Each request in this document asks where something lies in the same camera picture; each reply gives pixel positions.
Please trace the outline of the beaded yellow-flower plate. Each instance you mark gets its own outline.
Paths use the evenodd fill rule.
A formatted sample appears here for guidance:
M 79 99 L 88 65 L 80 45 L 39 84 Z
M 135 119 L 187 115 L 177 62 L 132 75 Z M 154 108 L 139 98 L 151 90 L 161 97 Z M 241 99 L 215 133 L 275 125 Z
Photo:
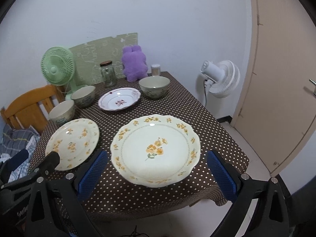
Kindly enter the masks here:
M 99 141 L 100 131 L 96 122 L 80 118 L 65 123 L 51 136 L 45 155 L 59 154 L 57 171 L 76 168 L 93 153 Z

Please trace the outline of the floral bowl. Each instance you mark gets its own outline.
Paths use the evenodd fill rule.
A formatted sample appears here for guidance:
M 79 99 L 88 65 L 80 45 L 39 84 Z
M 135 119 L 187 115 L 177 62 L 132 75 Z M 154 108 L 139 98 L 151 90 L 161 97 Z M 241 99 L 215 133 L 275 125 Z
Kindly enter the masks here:
M 95 89 L 95 86 L 82 87 L 71 95 L 71 99 L 79 108 L 88 107 L 95 99 Z
M 73 100 L 67 100 L 55 106 L 49 112 L 49 119 L 56 125 L 62 126 L 73 119 L 75 113 L 75 104 Z

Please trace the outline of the large scalloped yellow-flower plate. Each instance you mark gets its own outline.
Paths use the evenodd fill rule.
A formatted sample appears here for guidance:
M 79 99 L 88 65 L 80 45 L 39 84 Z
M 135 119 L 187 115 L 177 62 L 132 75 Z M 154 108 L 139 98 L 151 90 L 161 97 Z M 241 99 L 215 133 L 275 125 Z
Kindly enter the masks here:
M 167 115 L 132 119 L 115 134 L 111 163 L 130 183 L 161 188 L 184 180 L 199 163 L 198 134 L 186 122 Z

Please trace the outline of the white plate red pattern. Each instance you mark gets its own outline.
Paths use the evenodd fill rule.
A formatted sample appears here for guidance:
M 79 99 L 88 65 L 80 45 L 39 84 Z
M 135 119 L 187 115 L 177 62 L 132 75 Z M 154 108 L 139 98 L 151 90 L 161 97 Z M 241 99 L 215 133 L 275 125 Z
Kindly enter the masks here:
M 141 97 L 140 91 L 125 87 L 105 93 L 98 101 L 98 106 L 105 111 L 123 110 L 136 104 Z

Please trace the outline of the large green-rim bowl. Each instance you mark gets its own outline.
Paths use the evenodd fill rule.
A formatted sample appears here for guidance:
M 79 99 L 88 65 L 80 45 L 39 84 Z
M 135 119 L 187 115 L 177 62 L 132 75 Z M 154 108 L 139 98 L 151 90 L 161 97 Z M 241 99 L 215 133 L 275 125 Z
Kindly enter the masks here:
M 167 93 L 170 80 L 164 76 L 148 76 L 139 80 L 139 86 L 145 96 L 158 99 Z

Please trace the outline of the plaid clothes pile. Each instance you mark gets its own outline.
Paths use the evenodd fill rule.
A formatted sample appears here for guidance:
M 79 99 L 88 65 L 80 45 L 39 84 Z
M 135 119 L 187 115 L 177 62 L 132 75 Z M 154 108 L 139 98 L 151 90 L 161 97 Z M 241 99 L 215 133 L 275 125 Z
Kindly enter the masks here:
M 8 182 L 16 181 L 27 175 L 39 139 L 40 134 L 33 126 L 22 130 L 15 130 L 8 124 L 4 126 L 1 138 L 1 162 L 6 162 L 22 149 L 26 149 L 29 154 L 28 158 L 10 174 Z

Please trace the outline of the wooden chair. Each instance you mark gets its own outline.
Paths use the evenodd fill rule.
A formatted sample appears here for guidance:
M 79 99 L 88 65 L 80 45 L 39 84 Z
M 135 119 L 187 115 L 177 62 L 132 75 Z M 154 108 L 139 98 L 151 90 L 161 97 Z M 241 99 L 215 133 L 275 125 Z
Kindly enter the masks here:
M 1 109 L 2 119 L 16 130 L 32 126 L 37 132 L 42 133 L 48 120 L 40 108 L 40 104 L 43 104 L 44 109 L 49 113 L 55 107 L 54 98 L 58 102 L 65 100 L 65 95 L 54 85 L 30 90 L 16 98 L 8 108 Z

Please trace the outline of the green desk fan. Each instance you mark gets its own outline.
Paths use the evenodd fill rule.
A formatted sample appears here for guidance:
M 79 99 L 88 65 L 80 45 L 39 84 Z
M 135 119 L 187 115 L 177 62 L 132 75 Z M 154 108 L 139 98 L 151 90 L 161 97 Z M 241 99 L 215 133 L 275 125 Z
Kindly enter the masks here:
M 49 48 L 42 57 L 41 71 L 48 83 L 70 88 L 66 92 L 66 100 L 70 100 L 75 91 L 86 86 L 75 82 L 76 65 L 70 49 L 60 46 Z

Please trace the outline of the white floor fan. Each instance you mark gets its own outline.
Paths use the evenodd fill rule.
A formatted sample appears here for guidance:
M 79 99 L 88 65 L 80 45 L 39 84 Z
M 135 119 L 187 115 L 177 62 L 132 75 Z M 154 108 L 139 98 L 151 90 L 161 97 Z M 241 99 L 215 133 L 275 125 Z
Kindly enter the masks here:
M 218 99 L 229 96 L 239 84 L 239 68 L 230 60 L 223 60 L 217 64 L 206 60 L 200 72 L 207 78 L 209 92 Z

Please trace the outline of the glass jar black lid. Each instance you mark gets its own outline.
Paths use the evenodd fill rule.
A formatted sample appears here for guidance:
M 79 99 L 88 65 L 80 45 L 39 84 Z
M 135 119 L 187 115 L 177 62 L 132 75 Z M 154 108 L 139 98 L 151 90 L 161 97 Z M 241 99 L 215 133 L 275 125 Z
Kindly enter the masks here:
M 115 70 L 112 64 L 113 62 L 111 60 L 104 61 L 100 64 L 103 82 L 108 88 L 115 86 L 117 83 Z

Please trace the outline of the purple plush toy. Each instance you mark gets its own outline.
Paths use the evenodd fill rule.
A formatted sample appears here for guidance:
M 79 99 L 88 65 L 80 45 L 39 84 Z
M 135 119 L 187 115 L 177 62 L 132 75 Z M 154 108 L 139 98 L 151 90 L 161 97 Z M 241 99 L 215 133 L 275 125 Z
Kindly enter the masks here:
M 148 66 L 146 56 L 142 52 L 141 46 L 133 45 L 123 48 L 122 53 L 123 74 L 128 82 L 136 82 L 137 80 L 148 77 Z

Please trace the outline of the cotton swab container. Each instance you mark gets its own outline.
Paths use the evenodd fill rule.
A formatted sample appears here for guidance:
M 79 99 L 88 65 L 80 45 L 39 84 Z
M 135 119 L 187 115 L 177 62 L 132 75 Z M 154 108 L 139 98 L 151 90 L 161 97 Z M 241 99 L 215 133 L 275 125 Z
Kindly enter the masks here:
M 161 65 L 160 64 L 152 64 L 151 65 L 151 75 L 152 76 L 160 76 L 161 74 Z

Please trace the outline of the green patterned wall mat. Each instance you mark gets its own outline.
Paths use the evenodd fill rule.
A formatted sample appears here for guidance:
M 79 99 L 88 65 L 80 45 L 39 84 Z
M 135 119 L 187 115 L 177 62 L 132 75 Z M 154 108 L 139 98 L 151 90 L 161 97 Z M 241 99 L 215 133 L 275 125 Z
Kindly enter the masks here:
M 112 61 L 110 67 L 117 78 L 123 78 L 122 51 L 126 46 L 138 44 L 138 34 L 128 33 L 97 39 L 71 47 L 74 55 L 76 85 L 94 85 L 103 82 L 100 64 Z

